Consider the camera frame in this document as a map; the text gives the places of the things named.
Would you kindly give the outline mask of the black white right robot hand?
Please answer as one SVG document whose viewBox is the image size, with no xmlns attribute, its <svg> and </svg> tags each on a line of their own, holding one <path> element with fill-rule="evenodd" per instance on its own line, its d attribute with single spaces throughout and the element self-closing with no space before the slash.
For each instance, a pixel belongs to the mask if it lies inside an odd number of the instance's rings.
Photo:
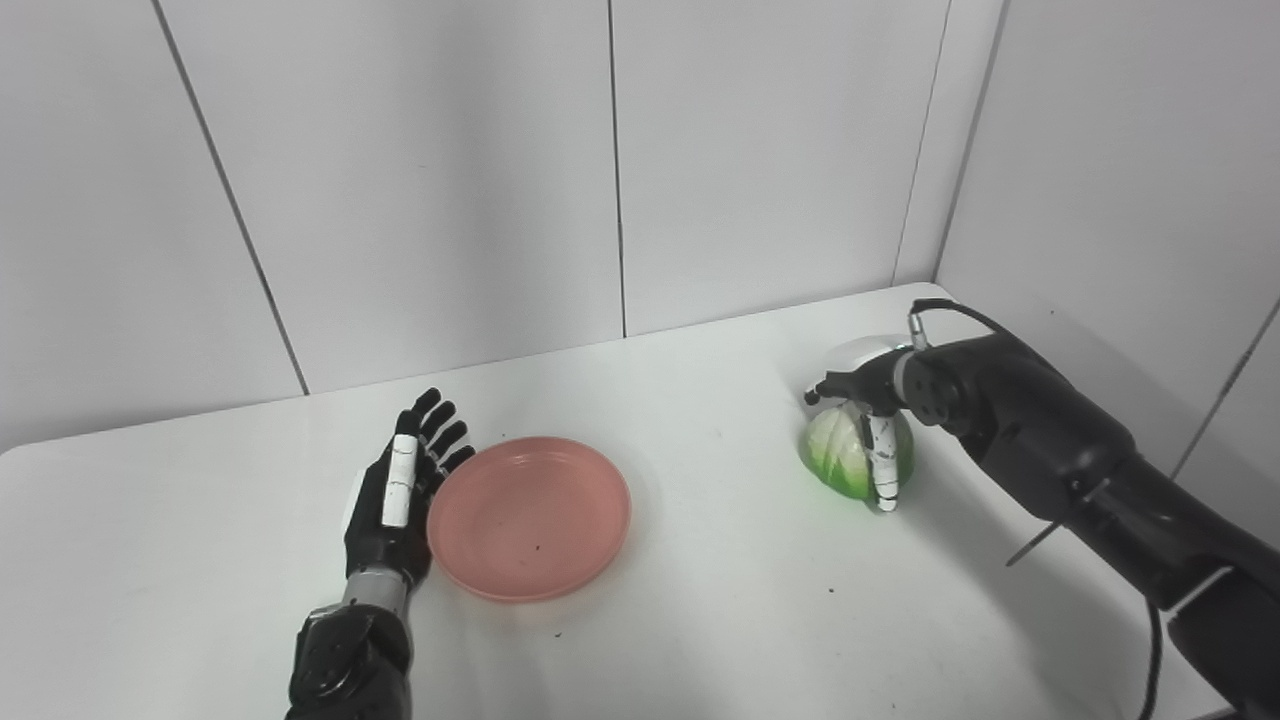
<svg viewBox="0 0 1280 720">
<path fill-rule="evenodd" d="M 899 507 L 915 465 L 915 441 L 895 388 L 913 350 L 904 336 L 872 336 L 832 348 L 828 368 L 803 393 L 815 410 L 800 439 L 806 466 L 831 489 L 881 514 Z"/>
</svg>

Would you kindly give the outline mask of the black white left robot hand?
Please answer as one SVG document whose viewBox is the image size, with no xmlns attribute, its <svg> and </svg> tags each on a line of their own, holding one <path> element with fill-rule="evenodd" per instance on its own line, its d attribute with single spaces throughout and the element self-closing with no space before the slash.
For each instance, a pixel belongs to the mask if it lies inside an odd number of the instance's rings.
<svg viewBox="0 0 1280 720">
<path fill-rule="evenodd" d="M 445 479 L 476 454 L 467 424 L 436 387 L 420 395 L 396 421 L 392 438 L 364 474 L 344 533 L 346 575 L 385 568 L 416 591 L 428 577 L 428 510 Z M 404 478 L 404 523 L 387 525 L 383 514 L 394 456 L 413 460 Z"/>
</svg>

